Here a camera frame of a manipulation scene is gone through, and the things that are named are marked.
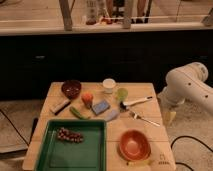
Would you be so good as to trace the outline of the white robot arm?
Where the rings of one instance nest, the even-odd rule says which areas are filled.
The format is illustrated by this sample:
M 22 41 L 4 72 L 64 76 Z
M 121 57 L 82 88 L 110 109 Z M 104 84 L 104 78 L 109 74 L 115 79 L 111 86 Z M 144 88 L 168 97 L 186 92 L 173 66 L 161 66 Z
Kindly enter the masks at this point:
M 166 86 L 158 94 L 165 126 L 173 121 L 176 116 L 175 108 L 186 99 L 213 114 L 213 87 L 205 83 L 207 78 L 208 69 L 200 62 L 192 62 L 167 73 Z

